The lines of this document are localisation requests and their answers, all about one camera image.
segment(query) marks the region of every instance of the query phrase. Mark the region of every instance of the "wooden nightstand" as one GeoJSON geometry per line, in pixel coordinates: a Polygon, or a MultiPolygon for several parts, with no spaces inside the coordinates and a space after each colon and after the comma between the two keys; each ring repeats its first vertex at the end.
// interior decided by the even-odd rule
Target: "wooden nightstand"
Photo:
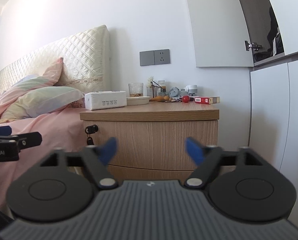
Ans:
{"type": "Polygon", "coordinates": [[[185,138],[216,145],[219,109],[213,105],[150,102],[80,113],[84,125],[96,124],[92,135],[100,145],[118,139],[118,152],[108,165],[116,179],[180,179],[195,169],[185,152],[185,138]]]}

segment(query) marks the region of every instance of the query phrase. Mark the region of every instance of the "red box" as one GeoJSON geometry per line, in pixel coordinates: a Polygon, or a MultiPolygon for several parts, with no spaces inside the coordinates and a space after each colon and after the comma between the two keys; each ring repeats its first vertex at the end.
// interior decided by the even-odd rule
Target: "red box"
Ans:
{"type": "Polygon", "coordinates": [[[220,97],[206,98],[206,97],[195,97],[194,101],[198,104],[217,104],[220,103],[220,97]]]}

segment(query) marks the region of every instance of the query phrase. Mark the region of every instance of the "white tissue package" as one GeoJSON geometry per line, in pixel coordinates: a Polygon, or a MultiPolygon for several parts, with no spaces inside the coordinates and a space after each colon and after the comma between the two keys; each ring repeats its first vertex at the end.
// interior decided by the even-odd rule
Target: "white tissue package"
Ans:
{"type": "Polygon", "coordinates": [[[125,91],[102,91],[85,94],[85,105],[88,110],[107,109],[127,105],[125,91]]]}

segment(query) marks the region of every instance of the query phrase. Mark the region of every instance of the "ribbed gray surface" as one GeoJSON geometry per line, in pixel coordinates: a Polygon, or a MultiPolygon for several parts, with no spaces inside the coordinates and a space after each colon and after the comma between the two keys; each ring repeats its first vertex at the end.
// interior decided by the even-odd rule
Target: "ribbed gray surface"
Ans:
{"type": "Polygon", "coordinates": [[[50,225],[17,220],[0,236],[5,240],[296,240],[288,221],[242,224],[219,214],[201,191],[178,181],[125,181],[102,191],[80,215],[50,225]]]}

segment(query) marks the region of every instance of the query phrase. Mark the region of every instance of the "headboard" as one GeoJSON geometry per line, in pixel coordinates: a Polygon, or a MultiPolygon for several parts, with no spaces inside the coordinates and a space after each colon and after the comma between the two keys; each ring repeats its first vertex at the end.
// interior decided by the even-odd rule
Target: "headboard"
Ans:
{"type": "Polygon", "coordinates": [[[42,75],[60,57],[64,67],[56,85],[84,93],[110,90],[109,33],[102,25],[52,42],[6,66],[0,71],[0,93],[27,75],[42,75]]]}

